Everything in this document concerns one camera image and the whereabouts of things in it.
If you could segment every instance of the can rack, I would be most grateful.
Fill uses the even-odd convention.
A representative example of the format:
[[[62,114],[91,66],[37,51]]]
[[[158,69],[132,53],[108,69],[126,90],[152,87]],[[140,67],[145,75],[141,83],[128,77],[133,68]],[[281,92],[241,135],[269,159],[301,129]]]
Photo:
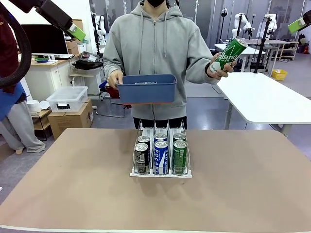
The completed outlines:
[[[186,160],[186,167],[184,169],[184,174],[182,175],[175,175],[173,173],[173,135],[175,133],[184,133],[186,134],[185,127],[183,122],[180,125],[180,128],[170,128],[169,123],[166,128],[157,128],[156,123],[154,128],[144,128],[142,126],[142,123],[139,124],[140,127],[137,131],[137,136],[136,136],[136,141],[135,145],[138,143],[138,137],[140,136],[148,136],[150,137],[150,163],[149,163],[149,172],[146,174],[139,174],[137,173],[137,170],[135,168],[135,149],[133,149],[133,161],[132,161],[132,170],[130,173],[131,177],[160,177],[160,178],[192,178],[192,173],[191,173],[191,165],[190,165],[190,153],[189,153],[189,146],[187,148],[187,160]],[[167,141],[169,144],[169,167],[167,174],[159,175],[155,174],[155,169],[154,169],[154,151],[155,151],[155,145],[154,145],[154,135],[157,133],[165,133],[167,136]]]

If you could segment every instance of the green can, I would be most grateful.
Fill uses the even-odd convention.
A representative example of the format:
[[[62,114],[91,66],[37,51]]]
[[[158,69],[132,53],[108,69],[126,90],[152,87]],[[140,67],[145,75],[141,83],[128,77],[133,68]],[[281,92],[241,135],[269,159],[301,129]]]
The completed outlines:
[[[209,66],[210,71],[216,73],[218,70],[224,70],[225,65],[234,62],[247,47],[247,43],[242,38],[236,36],[222,51],[216,61]]]
[[[185,141],[175,141],[173,143],[173,173],[184,174],[187,160],[188,145]]]
[[[175,133],[173,135],[173,143],[175,141],[187,141],[186,135],[184,133]]]

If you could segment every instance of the blue plastic bin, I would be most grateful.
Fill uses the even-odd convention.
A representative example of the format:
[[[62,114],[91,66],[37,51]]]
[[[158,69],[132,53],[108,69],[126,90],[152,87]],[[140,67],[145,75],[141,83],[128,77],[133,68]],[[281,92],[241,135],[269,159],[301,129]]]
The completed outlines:
[[[175,76],[160,74],[124,76],[123,84],[117,85],[122,104],[150,104],[174,102],[176,84]]]

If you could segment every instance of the black pants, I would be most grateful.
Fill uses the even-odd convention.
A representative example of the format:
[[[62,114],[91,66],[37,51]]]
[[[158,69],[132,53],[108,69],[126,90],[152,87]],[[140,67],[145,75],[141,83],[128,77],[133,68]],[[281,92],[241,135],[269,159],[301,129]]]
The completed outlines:
[[[136,129],[139,128],[140,121],[142,122],[142,125],[145,128],[152,128],[155,125],[153,120],[144,120],[144,119],[134,118],[134,124],[135,124]],[[182,121],[184,121],[185,130],[188,128],[186,116],[181,117],[181,118],[170,119],[170,120],[156,120],[155,122],[158,128],[166,128],[168,121],[170,121],[171,128],[179,128]]]

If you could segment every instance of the gray sweatpants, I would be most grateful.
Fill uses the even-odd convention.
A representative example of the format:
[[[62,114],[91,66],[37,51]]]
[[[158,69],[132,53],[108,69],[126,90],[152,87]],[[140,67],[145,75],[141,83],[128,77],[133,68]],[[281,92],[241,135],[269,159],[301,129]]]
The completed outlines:
[[[10,148],[39,153],[45,144],[35,136],[34,124],[26,101],[15,104],[3,121],[0,121],[0,134]]]

